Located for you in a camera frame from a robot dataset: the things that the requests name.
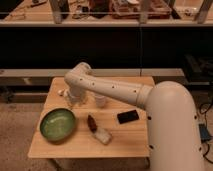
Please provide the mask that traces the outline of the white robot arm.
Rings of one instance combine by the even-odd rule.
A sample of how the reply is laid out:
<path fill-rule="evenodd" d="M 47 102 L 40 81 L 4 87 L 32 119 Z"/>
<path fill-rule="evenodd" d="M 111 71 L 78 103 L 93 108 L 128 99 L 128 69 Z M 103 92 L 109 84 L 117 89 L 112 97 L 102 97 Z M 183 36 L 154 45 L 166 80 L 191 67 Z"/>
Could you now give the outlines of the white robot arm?
<path fill-rule="evenodd" d="M 205 171 L 195 103 L 181 84 L 150 86 L 97 78 L 85 62 L 64 80 L 76 100 L 89 90 L 146 111 L 151 171 Z"/>

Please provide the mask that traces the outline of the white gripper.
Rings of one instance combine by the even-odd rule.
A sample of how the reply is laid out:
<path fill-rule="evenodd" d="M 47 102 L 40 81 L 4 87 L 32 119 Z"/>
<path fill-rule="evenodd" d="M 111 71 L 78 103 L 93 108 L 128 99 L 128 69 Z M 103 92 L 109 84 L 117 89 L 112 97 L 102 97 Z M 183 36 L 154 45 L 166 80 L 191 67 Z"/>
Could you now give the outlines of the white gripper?
<path fill-rule="evenodd" d="M 87 97 L 86 97 L 86 90 L 80 87 L 70 87 L 68 90 L 68 105 L 73 108 L 74 103 L 79 103 L 79 106 L 86 104 Z"/>

